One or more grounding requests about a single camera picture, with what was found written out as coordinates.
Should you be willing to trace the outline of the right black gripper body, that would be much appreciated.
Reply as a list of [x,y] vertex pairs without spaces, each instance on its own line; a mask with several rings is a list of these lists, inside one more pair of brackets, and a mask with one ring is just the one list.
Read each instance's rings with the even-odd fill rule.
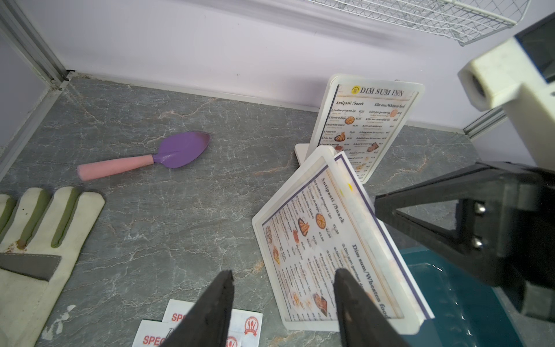
[[510,209],[511,249],[504,259],[501,289],[529,318],[554,321],[554,172],[520,164],[495,164],[522,176],[517,205]]

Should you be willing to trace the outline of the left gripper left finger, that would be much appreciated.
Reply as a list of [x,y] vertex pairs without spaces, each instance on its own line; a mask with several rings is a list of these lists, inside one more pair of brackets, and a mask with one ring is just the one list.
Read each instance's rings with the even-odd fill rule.
[[233,273],[224,270],[218,273],[162,347],[225,346],[233,301]]

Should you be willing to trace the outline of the red special menu sheet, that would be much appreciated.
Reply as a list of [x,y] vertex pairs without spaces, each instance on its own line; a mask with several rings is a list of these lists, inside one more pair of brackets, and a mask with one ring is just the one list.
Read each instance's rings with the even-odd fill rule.
[[[162,322],[177,325],[193,308],[193,302],[170,299]],[[226,346],[260,345],[263,314],[241,309],[232,309]]]

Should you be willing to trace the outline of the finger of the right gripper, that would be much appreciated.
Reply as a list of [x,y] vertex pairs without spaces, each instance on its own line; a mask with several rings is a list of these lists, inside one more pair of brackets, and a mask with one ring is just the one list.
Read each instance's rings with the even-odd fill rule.
[[533,172],[474,163],[376,196],[378,219],[489,286],[522,264],[521,229],[533,212]]

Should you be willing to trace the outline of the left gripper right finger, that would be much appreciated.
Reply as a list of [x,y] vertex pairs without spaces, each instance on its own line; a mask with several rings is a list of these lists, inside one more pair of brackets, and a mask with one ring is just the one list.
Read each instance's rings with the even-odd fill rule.
[[342,346],[409,346],[348,270],[336,270],[333,287]]

